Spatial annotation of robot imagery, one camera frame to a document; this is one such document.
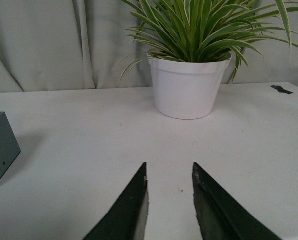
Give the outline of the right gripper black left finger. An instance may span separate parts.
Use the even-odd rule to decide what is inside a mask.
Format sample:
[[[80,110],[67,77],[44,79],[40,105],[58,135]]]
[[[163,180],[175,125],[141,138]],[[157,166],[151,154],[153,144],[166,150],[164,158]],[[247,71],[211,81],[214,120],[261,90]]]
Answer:
[[[108,212],[85,240],[143,240],[149,210],[147,164],[144,162]]]

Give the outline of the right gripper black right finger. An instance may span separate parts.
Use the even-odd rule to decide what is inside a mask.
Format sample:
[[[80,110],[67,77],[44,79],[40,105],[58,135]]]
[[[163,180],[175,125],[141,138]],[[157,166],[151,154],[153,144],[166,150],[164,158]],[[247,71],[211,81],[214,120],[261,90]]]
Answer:
[[[198,163],[192,169],[193,202],[204,240],[278,240]]]

